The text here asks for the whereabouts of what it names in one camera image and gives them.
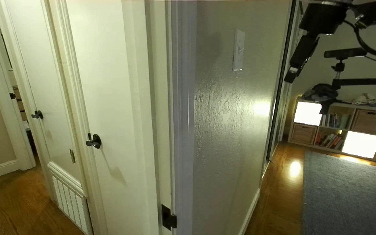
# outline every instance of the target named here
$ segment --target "hallway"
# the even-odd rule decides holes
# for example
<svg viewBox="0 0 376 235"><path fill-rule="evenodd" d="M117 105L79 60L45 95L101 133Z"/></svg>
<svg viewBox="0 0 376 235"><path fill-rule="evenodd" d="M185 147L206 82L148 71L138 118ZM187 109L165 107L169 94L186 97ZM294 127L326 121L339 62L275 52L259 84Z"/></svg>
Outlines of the hallway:
<svg viewBox="0 0 376 235"><path fill-rule="evenodd" d="M0 235L83 233L49 198L40 167L0 177Z"/></svg>

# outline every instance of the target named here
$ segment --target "door hinge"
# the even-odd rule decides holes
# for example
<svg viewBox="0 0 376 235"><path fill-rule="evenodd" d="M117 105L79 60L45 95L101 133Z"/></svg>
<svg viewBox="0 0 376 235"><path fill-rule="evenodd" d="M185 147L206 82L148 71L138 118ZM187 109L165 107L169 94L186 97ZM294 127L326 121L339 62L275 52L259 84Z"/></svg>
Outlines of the door hinge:
<svg viewBox="0 0 376 235"><path fill-rule="evenodd" d="M162 225L173 231L173 228L177 228L178 218L175 214L173 214L172 208L162 205Z"/></svg>

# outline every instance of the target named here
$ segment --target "white door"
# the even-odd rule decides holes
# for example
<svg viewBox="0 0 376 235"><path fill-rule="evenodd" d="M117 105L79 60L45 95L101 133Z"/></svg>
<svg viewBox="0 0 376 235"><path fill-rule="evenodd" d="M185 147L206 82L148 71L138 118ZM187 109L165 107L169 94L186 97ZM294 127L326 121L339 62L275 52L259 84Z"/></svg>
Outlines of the white door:
<svg viewBox="0 0 376 235"><path fill-rule="evenodd" d="M159 233L144 1L49 2L61 9L54 10L63 22L55 23L65 33L59 44L70 44L65 48L72 49L79 70L88 116L81 134L102 141L92 147L89 167L97 172L106 232Z"/></svg>
<svg viewBox="0 0 376 235"><path fill-rule="evenodd" d="M53 33L50 31L44 0L0 0L0 24L19 86L25 99L32 130L38 142L44 169L49 163L65 169L84 186L83 167L78 152L71 113L58 62Z"/></svg>

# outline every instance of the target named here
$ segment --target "door trim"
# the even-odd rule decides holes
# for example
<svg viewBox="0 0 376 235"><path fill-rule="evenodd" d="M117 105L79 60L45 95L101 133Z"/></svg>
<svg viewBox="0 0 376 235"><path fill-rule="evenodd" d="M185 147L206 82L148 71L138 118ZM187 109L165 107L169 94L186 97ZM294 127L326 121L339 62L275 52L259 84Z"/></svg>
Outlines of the door trim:
<svg viewBox="0 0 376 235"><path fill-rule="evenodd" d="M172 116L175 212L178 235L194 232L195 163L195 77L196 77L196 1L175 0L170 5L172 24Z"/></svg>
<svg viewBox="0 0 376 235"><path fill-rule="evenodd" d="M284 131L284 122L283 122L283 114L286 111L286 103L289 99L286 99L285 96L290 97L289 95L286 95L284 91L286 90L286 82L284 80L284 77L288 71L288 64L289 64L289 57L290 57L290 48L292 48L292 41L293 41L293 30L294 24L297 22L297 10L298 10L298 0L292 0L290 1L290 17L289 17L289 23L288 23L288 32L286 32L286 37L285 37L285 45L284 45L284 54L283 54L283 60L281 60L281 67L279 71L279 80L277 80L277 87L276 87L276 95L275 99L272 101L272 113L271 113L271 122L269 122L269 138L267 141L267 163L272 160L275 150L279 144L279 141L283 139L283 134L281 134L281 139L280 139L280 131Z"/></svg>
<svg viewBox="0 0 376 235"><path fill-rule="evenodd" d="M4 54L0 49L0 111L16 158L19 159L19 167L21 169L28 169L36 165L36 160L19 111L19 104L8 96L14 88L11 86L10 74L7 71L3 56Z"/></svg>
<svg viewBox="0 0 376 235"><path fill-rule="evenodd" d="M147 2L126 1L123 3L125 31L127 39L127 56L130 61L130 75L132 88L132 103L135 114L135 135L139 156L143 161L142 171L147 198L149 198L147 231L160 232L159 223L159 189L156 174L155 131L152 112L152 83L149 70Z"/></svg>
<svg viewBox="0 0 376 235"><path fill-rule="evenodd" d="M172 158L170 28L168 1L147 1L149 64L153 97L159 203L174 208L174 160ZM165 225L162 235L173 233Z"/></svg>

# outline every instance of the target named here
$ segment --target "door knob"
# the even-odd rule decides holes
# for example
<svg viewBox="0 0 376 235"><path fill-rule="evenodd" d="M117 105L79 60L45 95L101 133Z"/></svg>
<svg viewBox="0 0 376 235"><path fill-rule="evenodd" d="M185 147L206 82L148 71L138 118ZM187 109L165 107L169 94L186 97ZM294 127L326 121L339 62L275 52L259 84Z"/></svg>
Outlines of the door knob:
<svg viewBox="0 0 376 235"><path fill-rule="evenodd" d="M18 97L16 92L10 92L10 97L16 99Z"/></svg>
<svg viewBox="0 0 376 235"><path fill-rule="evenodd" d="M85 142L87 146L95 146L96 148L100 148L100 147L101 147L102 141L101 141L101 137L100 137L98 134L95 134L95 135L92 137L92 134L88 133L88 138L89 138L89 139Z"/></svg>
<svg viewBox="0 0 376 235"><path fill-rule="evenodd" d="M33 118L44 118L44 112L40 109L34 111L34 114L32 114Z"/></svg>

